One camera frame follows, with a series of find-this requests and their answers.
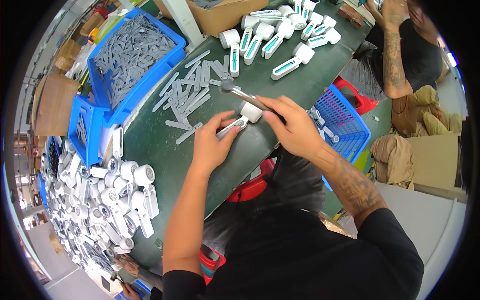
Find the green workbench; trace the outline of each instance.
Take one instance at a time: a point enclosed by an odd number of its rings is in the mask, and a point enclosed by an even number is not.
[[[287,2],[270,1],[268,8],[277,8],[285,3]],[[335,6],[327,1],[322,1],[317,5],[315,11],[321,15],[327,14],[337,20],[335,29],[342,35],[340,42],[316,48],[316,54],[308,65],[300,65],[297,70],[286,77],[273,81],[270,77],[273,68],[289,60],[295,46],[302,42],[301,31],[297,31],[290,40],[283,42],[271,59],[265,60],[259,53],[250,66],[240,60],[240,76],[235,79],[235,84],[242,87],[247,94],[271,98],[286,95],[303,108],[311,108],[352,58],[353,52],[370,31],[367,24],[363,24],[360,29],[355,29],[336,13],[339,8],[340,5]],[[237,29],[240,34],[243,32],[240,26],[237,26]],[[179,72],[178,78],[185,77],[188,69],[185,69],[184,65],[207,50],[210,50],[211,53],[205,59],[219,60],[222,63],[224,55],[230,54],[229,50],[221,47],[217,38],[210,37],[173,70],[172,74]],[[211,72],[211,78],[218,79],[214,72]],[[168,217],[180,193],[193,155],[194,136],[189,137],[182,144],[176,145],[175,141],[185,131],[165,125],[165,121],[175,120],[171,109],[164,111],[160,108],[157,112],[152,112],[152,108],[160,100],[158,94],[163,86],[164,84],[142,107],[124,136],[123,158],[135,160],[139,165],[150,164],[156,173],[154,185],[160,214],[152,220],[155,234],[151,238],[145,239],[139,229],[133,238],[135,248],[131,253],[133,259],[145,268],[157,265],[161,261]],[[213,85],[210,86],[210,89],[211,99],[189,116],[191,125],[198,122],[206,124],[216,113],[239,107],[240,99],[221,94],[219,89]],[[274,132],[263,119],[256,124],[249,124],[239,134],[227,160],[215,170],[210,178],[205,216],[214,211],[270,155],[276,143]]]

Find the black t-shirt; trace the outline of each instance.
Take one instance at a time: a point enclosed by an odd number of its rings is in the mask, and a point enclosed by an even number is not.
[[[442,74],[442,51],[415,31],[411,19],[400,25],[400,37],[405,77],[415,93],[422,86],[432,84]],[[384,89],[384,32],[376,24],[365,40],[378,47],[373,51],[372,67],[376,80]]]
[[[212,281],[188,271],[163,277],[164,299],[414,299],[423,262],[393,213],[376,210],[358,239],[294,208],[263,213],[228,242]]]

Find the worker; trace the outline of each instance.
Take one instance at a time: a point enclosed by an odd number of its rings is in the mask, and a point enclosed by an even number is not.
[[[260,201],[223,203],[207,219],[223,205],[237,209],[229,210],[216,227],[231,228],[229,218],[238,223],[236,216],[244,217],[237,230],[225,231],[226,263],[206,286],[199,252],[207,186],[240,128],[217,139],[216,132],[233,122],[229,117],[234,112],[228,111],[197,130],[192,163],[165,233],[164,299],[416,298],[423,262],[376,186],[320,137],[312,119],[293,100],[257,99],[286,120],[284,125],[274,113],[263,112],[283,148],[270,181],[276,193],[270,199],[260,195]],[[252,138],[264,143],[258,135]],[[222,176],[233,172],[223,169]],[[322,201],[317,193],[322,174],[353,216],[358,239],[327,230],[319,219],[313,202]],[[250,202],[256,208],[243,210]]]
[[[366,9],[376,24],[340,77],[372,100],[398,99],[432,84],[442,74],[438,32],[417,0],[373,0]]]

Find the hand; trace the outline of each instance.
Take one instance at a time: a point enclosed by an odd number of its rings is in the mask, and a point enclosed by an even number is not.
[[[278,140],[288,152],[311,161],[315,153],[327,145],[307,112],[292,99],[285,96],[277,100],[255,97],[287,121],[284,125],[273,112],[264,111],[265,120],[272,126]]]
[[[133,289],[130,283],[121,284],[123,294],[130,300],[140,300],[140,295]]]
[[[113,260],[130,273],[130,275],[138,277],[139,265],[129,255],[122,254],[120,255],[120,259],[114,258]]]
[[[374,12],[378,12],[377,6],[375,5],[375,2],[373,2],[373,0],[367,0],[364,6],[371,14],[373,14]]]
[[[223,140],[219,140],[216,133],[218,129],[225,128],[235,121],[234,119],[228,120],[234,113],[235,111],[231,110],[216,114],[195,132],[191,168],[210,176],[213,170],[225,161],[233,141],[240,132],[240,127],[235,126],[230,129]]]
[[[405,18],[407,8],[406,0],[385,0],[382,6],[382,15],[385,19],[385,27],[398,29]]]

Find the blue basket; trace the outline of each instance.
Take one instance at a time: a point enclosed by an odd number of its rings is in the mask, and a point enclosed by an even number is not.
[[[153,65],[153,67],[142,77],[142,79],[139,80],[139,82],[133,87],[133,89],[124,98],[122,103],[120,103],[117,109],[114,111],[107,95],[107,92],[111,92],[110,83],[112,83],[113,80],[110,79],[110,76],[112,75],[112,71],[109,71],[107,74],[105,74],[104,80],[102,80],[95,69],[94,57],[103,48],[108,38],[123,25],[125,18],[131,19],[139,14],[145,14],[147,19],[150,20],[156,27],[158,27],[163,34],[167,35],[177,46],[167,53],[155,65]],[[90,83],[95,96],[95,102],[98,107],[109,109],[109,111],[106,111],[104,115],[105,128],[110,128],[115,124],[123,124],[123,122],[132,113],[132,110],[155,86],[158,80],[170,72],[186,57],[185,51],[183,51],[185,45],[186,42],[181,36],[140,8],[135,8],[126,14],[125,17],[120,20],[115,27],[112,28],[112,30],[102,39],[102,41],[98,43],[87,60],[88,69],[90,71]]]
[[[88,98],[89,97],[86,96],[75,95],[72,104],[70,125],[68,127],[68,138],[87,167],[102,161],[102,158],[98,157],[100,133],[102,132],[104,114],[109,111],[107,108],[95,106],[88,101]],[[80,115],[83,116],[87,133],[86,147],[77,137],[77,123]]]
[[[325,136],[326,142],[346,160],[354,164],[372,137],[365,122],[333,84],[318,99],[314,107],[325,120],[325,126],[340,138],[340,142],[334,144],[328,136]],[[325,186],[332,190],[325,177],[322,179]]]

